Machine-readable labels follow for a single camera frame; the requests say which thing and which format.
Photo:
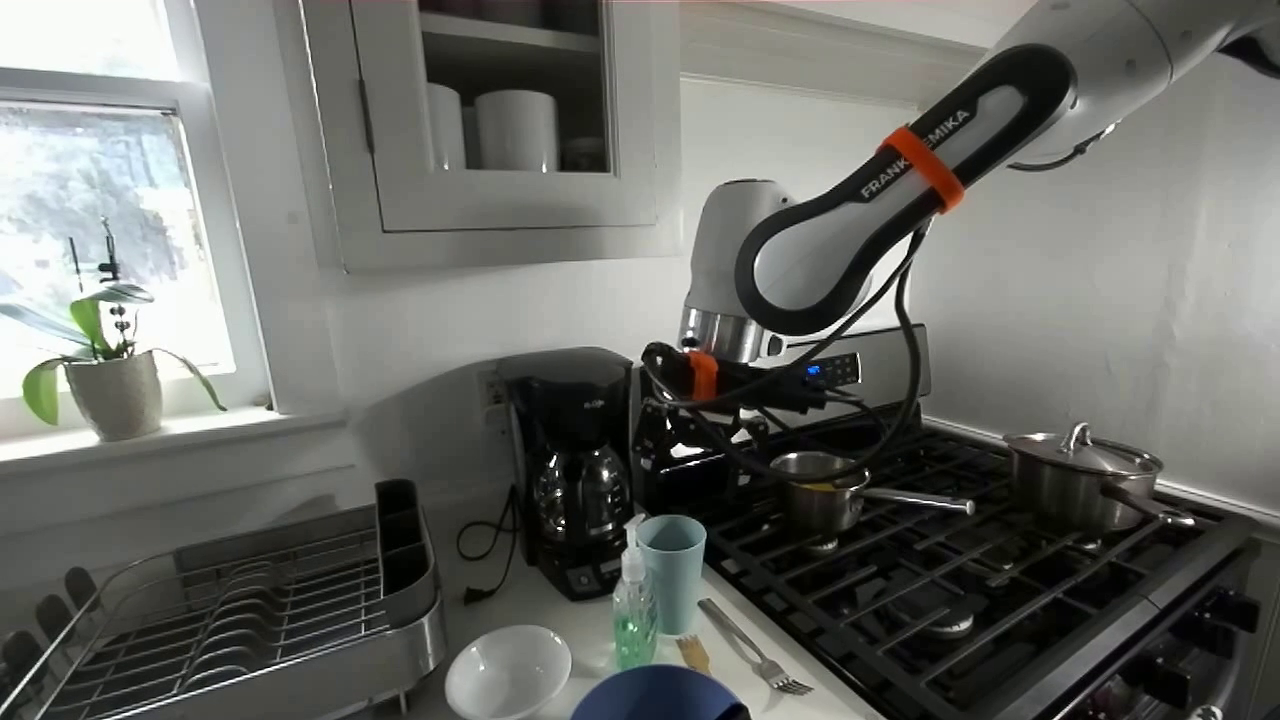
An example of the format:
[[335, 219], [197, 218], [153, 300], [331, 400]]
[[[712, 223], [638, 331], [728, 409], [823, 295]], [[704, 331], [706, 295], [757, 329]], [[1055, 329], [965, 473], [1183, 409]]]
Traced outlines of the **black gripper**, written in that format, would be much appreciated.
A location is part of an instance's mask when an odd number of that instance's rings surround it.
[[643, 511], [697, 511], [730, 492], [728, 430], [683, 409], [688, 358], [643, 348], [633, 371], [626, 460]]

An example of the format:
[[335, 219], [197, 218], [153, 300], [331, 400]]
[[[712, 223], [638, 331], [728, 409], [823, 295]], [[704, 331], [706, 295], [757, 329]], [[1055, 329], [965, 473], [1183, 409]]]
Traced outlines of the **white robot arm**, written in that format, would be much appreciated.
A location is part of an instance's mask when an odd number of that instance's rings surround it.
[[761, 363], [916, 261], [934, 423], [1085, 422], [1172, 492], [1272, 515], [1274, 251], [1199, 203], [1213, 118], [1176, 86], [1272, 81], [1274, 37], [1280, 0], [1035, 0], [832, 190], [715, 183], [679, 341]]

